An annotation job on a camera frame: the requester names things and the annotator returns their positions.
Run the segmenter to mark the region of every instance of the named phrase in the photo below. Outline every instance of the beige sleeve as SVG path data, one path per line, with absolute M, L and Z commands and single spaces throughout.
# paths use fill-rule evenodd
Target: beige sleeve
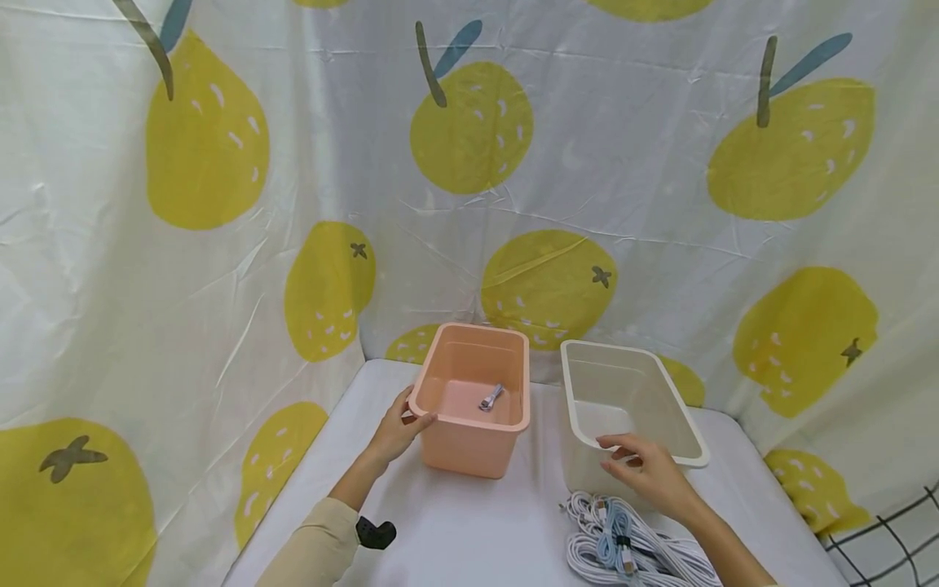
M 359 514 L 326 498 L 313 507 L 274 560 L 257 587 L 331 587 L 352 564 L 359 547 Z

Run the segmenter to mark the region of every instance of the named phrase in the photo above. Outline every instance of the cable bundle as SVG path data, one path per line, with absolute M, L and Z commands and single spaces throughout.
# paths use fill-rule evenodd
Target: cable bundle
M 562 507 L 580 528 L 567 537 L 567 564 L 591 583 L 721 587 L 697 542 L 653 530 L 623 500 L 575 491 Z

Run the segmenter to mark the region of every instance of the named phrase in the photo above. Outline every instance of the yellow fruit print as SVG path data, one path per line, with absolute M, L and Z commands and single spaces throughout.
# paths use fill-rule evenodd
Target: yellow fruit print
M 299 402 L 270 416 L 254 435 L 241 463 L 241 499 L 235 512 L 239 548 L 248 544 L 326 420 L 320 406 Z
M 770 100 L 843 50 L 851 35 L 822 43 L 771 88 L 774 39 L 764 56 L 757 114 L 717 147 L 707 181 L 714 203 L 729 214 L 779 222 L 821 208 L 864 161 L 874 133 L 875 98 L 870 85 L 836 78 Z
M 268 123 L 257 97 L 192 31 L 171 58 L 146 119 L 147 197 L 189 230 L 229 223 L 256 202 L 268 173 Z
M 870 514 L 851 502 L 841 475 L 817 456 L 777 449 L 765 462 L 814 533 L 845 532 L 871 522 Z
M 684 363 L 679 363 L 663 355 L 658 355 L 658 358 L 665 365 L 665 370 L 669 372 L 671 382 L 675 384 L 675 389 L 678 390 L 678 393 L 685 401 L 685 405 L 691 408 L 703 406 L 704 382 L 701 381 L 698 374 Z
M 105 426 L 0 430 L 0 519 L 5 585 L 146 585 L 153 502 L 133 451 Z
M 493 326 L 527 335 L 537 350 L 580 338 L 616 290 L 613 259 L 587 237 L 538 230 L 515 237 L 485 266 L 483 310 Z
M 877 308 L 843 271 L 805 267 L 751 307 L 733 360 L 775 413 L 794 418 L 877 340 Z
M 483 61 L 446 75 L 481 30 L 479 21 L 464 27 L 432 70 L 417 23 L 431 92 L 411 121 L 411 153 L 427 179 L 457 195 L 484 192 L 511 176 L 534 130 L 525 90 L 502 66 Z
M 704 10 L 713 0 L 587 0 L 613 16 L 637 23 L 674 21 Z
M 311 363 L 355 340 L 359 313 L 375 288 L 375 253 L 351 224 L 313 227 L 287 275 L 284 316 L 294 348 Z
M 439 327 L 439 324 L 425 324 L 405 332 L 388 345 L 385 358 L 391 361 L 423 364 Z

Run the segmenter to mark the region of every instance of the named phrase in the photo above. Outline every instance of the white tablecloth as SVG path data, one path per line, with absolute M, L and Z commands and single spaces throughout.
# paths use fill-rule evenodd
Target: white tablecloth
M 394 396 L 419 367 L 365 364 L 323 431 L 233 565 L 226 587 L 254 585 L 313 505 L 365 447 Z M 559 507 L 568 495 L 560 459 L 562 391 L 532 384 L 531 427 L 519 437 L 498 481 L 426 468 L 418 442 L 378 480 L 362 514 L 390 520 L 397 539 L 384 551 L 360 548 L 340 585 L 348 587 L 562 587 L 586 585 L 568 567 L 564 540 L 574 530 Z M 774 575 L 789 587 L 847 584 L 786 498 L 743 431 L 724 414 L 692 416 L 711 449 L 711 464 L 689 474 Z M 646 521 L 673 535 L 670 519 Z

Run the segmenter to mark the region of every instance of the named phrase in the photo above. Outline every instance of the black grid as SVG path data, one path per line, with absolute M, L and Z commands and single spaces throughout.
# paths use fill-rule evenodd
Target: black grid
M 939 482 L 825 547 L 851 587 L 939 587 Z

